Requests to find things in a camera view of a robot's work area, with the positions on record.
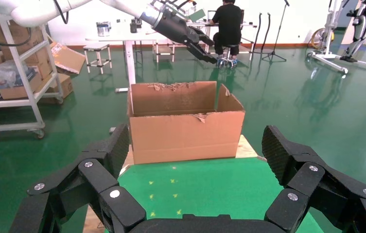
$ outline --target metal shelf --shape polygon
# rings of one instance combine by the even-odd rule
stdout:
[[[14,40],[11,36],[10,29],[8,28],[8,20],[10,20],[10,16],[3,16],[0,15],[0,25],[2,28],[2,31],[4,33],[6,42],[8,44],[14,44]],[[43,35],[44,41],[39,43],[38,45],[34,46],[32,49],[28,50],[27,52],[23,53],[22,55],[18,54],[18,51],[16,47],[10,47],[11,54],[13,56],[13,59],[16,63],[16,66],[18,68],[18,72],[21,77],[21,81],[23,83],[23,86],[27,92],[28,98],[25,100],[1,100],[0,101],[0,108],[5,107],[19,107],[19,106],[31,106],[33,109],[36,122],[29,122],[29,123],[20,123],[20,124],[5,124],[0,125],[0,132],[1,131],[10,131],[10,130],[28,130],[32,132],[36,132],[39,135],[41,135],[41,129],[45,127],[45,123],[41,117],[41,113],[39,112],[37,102],[40,98],[62,98],[62,88],[60,80],[58,79],[58,73],[57,68],[55,67],[54,58],[52,56],[51,47],[48,42],[47,33],[45,31],[44,25],[40,26],[41,32]],[[33,90],[30,87],[30,83],[27,79],[27,76],[24,72],[22,61],[24,61],[29,56],[33,55],[35,52],[39,51],[42,48],[47,48],[47,54],[52,66],[52,75],[50,79],[45,83],[45,85],[35,93],[33,93]],[[58,92],[57,93],[45,93],[50,85],[56,81],[58,86]]]

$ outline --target person sitting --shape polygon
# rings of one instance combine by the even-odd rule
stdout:
[[[236,0],[223,0],[223,5],[220,6],[213,19],[210,20],[210,25],[219,24],[219,32],[213,37],[214,48],[216,54],[219,55],[219,62],[223,57],[224,45],[237,45],[230,50],[233,63],[237,64],[237,54],[239,54],[239,44],[242,39],[242,10],[234,5]]]

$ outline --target stool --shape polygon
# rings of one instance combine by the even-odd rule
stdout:
[[[110,68],[113,67],[112,63],[111,63],[111,52],[110,52],[110,45],[106,44],[106,43],[95,43],[95,44],[91,44],[91,45],[87,45],[83,47],[84,49],[84,55],[86,56],[86,63],[87,63],[87,70],[88,73],[90,73],[90,67],[99,67],[101,70],[101,74],[103,74],[103,66],[106,65],[107,63],[110,63]],[[108,59],[105,59],[104,63],[102,63],[101,60],[101,55],[100,52],[102,50],[108,50]],[[87,51],[94,51],[97,53],[97,59],[92,61],[92,62],[88,62],[88,57],[87,57]]]
[[[219,61],[221,62],[217,62],[217,66],[219,68],[223,67],[224,65],[226,66],[230,66],[230,69],[233,69],[237,64],[234,64],[234,60],[230,59],[230,52],[231,52],[231,48],[234,48],[238,45],[223,45],[223,51],[227,50],[227,57],[224,57],[224,53],[223,53],[223,57],[219,59]]]

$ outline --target black shirt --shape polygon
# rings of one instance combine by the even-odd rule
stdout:
[[[220,6],[213,17],[219,23],[219,39],[225,45],[238,45],[242,39],[242,10],[234,4]]]

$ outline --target microphone stand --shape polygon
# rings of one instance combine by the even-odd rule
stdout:
[[[267,62],[273,62],[273,57],[276,56],[278,58],[280,58],[282,61],[276,61],[276,62],[286,62],[287,59],[279,56],[276,54],[276,46],[277,46],[277,41],[279,39],[279,34],[280,34],[280,29],[281,29],[281,25],[283,23],[283,18],[284,18],[284,13],[286,12],[286,7],[290,6],[289,2],[287,0],[284,0],[285,1],[285,5],[284,5],[284,9],[283,9],[283,15],[281,16],[281,22],[280,22],[280,26],[279,26],[279,31],[277,32],[277,38],[276,38],[276,42],[274,44],[274,48],[273,48],[273,51],[269,54],[267,54],[265,57],[262,58],[263,61],[267,61]]]

